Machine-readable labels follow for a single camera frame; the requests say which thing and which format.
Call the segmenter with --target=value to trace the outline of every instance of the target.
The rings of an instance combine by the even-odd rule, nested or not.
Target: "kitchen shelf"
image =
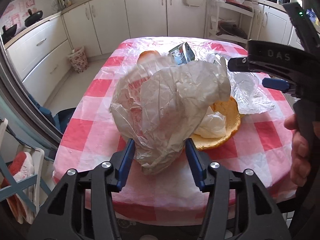
[[[229,9],[229,10],[232,10],[232,11],[236,11],[238,13],[245,14],[245,15],[247,15],[249,17],[253,17],[254,16],[253,12],[247,11],[245,9],[242,9],[240,7],[237,7],[237,6],[225,3],[225,2],[216,2],[216,4],[219,7],[226,8],[226,9]]]
[[[227,34],[217,35],[215,33],[215,31],[211,30],[211,29],[209,29],[209,33],[218,39],[223,39],[223,40],[228,40],[228,41],[236,41],[236,42],[245,43],[245,44],[248,42],[248,40],[246,40],[246,39],[239,38],[239,37],[232,36],[232,35],[227,35]]]

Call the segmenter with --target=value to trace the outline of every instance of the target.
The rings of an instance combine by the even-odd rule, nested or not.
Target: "finger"
[[[292,137],[291,156],[292,158],[295,158],[296,155],[302,158],[306,158],[308,157],[308,153],[308,141],[303,136],[301,136],[299,131],[297,131]]]
[[[299,174],[295,173],[293,170],[290,171],[291,181],[299,187],[303,187],[307,182],[306,178],[302,178]]]
[[[295,114],[284,120],[284,127],[288,130],[296,130],[298,128],[297,118]]]
[[[316,136],[320,139],[320,122],[313,122],[313,130]]]
[[[306,159],[296,158],[292,162],[291,170],[305,179],[310,173],[311,165]]]

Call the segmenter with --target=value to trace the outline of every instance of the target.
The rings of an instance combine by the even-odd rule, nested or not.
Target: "tiled floor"
[[[59,111],[76,107],[93,78],[99,72],[106,59],[89,63],[89,68],[82,73],[73,72],[59,89],[52,102],[47,106],[55,116]]]

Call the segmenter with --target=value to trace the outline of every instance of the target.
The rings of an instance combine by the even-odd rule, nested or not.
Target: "dining table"
[[[54,161],[56,183],[67,170],[91,170],[124,149],[126,142],[109,111],[117,81],[135,67],[143,51],[157,50],[167,55],[183,42],[189,44],[196,60],[205,60],[212,53],[247,56],[247,51],[237,44],[209,39],[143,37],[122,42],[92,80],[68,124]],[[281,202],[293,198],[297,188],[290,180],[292,131],[284,128],[284,120],[293,111],[282,92],[261,85],[267,74],[255,75],[259,88],[275,108],[242,116],[241,126],[233,137],[205,152],[230,170],[254,170],[274,200]],[[144,175],[134,160],[125,187],[112,193],[118,218],[162,226],[201,224],[208,196],[196,187],[184,152],[156,175]],[[235,199],[231,190],[229,217],[234,215]],[[86,207],[90,208],[90,191],[86,192]]]

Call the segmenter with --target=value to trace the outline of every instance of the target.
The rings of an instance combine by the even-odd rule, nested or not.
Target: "kitchen countertop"
[[[284,9],[284,7],[281,4],[277,4],[277,3],[274,3],[274,2],[271,2],[271,1],[268,1],[268,0],[248,0],[248,1],[262,3],[264,5],[273,7],[275,9],[278,9],[280,11],[283,11],[283,12],[287,13],[287,11]]]
[[[68,8],[64,9],[63,11],[61,12],[58,12],[56,14],[53,14],[53,15],[50,15],[49,17],[45,18],[45,19],[42,19],[41,21],[31,25],[30,27],[24,29],[22,32],[20,32],[19,34],[17,34],[16,36],[14,36],[10,41],[8,41],[5,45],[4,45],[4,48],[7,49],[8,47],[10,47],[15,41],[17,41],[19,38],[21,38],[23,35],[25,35],[26,33],[28,33],[29,31],[33,30],[34,28],[36,28],[37,26],[47,22],[47,21],[50,21],[56,17],[59,17],[60,15],[72,10],[73,8],[83,4],[83,3],[86,3],[86,2],[89,2],[91,0],[82,0],[81,2],[78,2],[78,3],[75,3],[71,6],[69,6]],[[271,2],[271,1],[268,1],[268,0],[249,0],[249,1],[253,1],[253,2],[257,2],[257,3],[261,3],[261,4],[264,4],[264,5],[267,5],[267,6],[271,6],[273,8],[276,8],[280,11],[283,11],[283,12],[286,12],[284,7],[281,5],[281,4],[277,4],[277,3],[274,3],[274,2]],[[316,30],[318,31],[318,33],[320,33],[320,27],[315,27]]]

